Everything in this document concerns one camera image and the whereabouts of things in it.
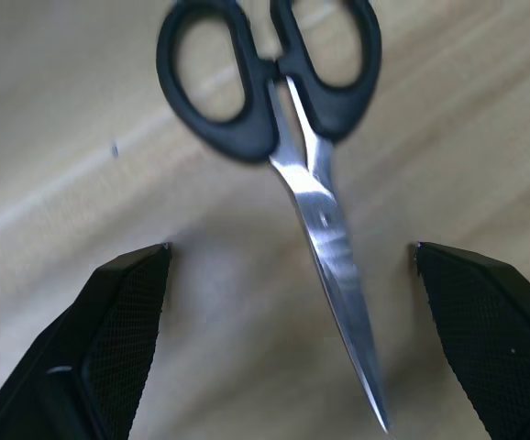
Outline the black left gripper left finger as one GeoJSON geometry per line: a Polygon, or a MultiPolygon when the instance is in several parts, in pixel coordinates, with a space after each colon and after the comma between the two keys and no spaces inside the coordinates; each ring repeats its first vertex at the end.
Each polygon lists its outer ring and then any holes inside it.
{"type": "Polygon", "coordinates": [[[0,389],[0,439],[127,439],[159,335],[171,247],[97,268],[0,389]]]}

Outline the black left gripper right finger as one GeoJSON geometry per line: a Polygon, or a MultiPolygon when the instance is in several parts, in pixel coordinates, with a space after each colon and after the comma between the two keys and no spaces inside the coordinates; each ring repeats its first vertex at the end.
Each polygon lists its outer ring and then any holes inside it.
{"type": "Polygon", "coordinates": [[[414,255],[449,366],[493,439],[530,439],[530,281],[465,249],[414,255]]]}

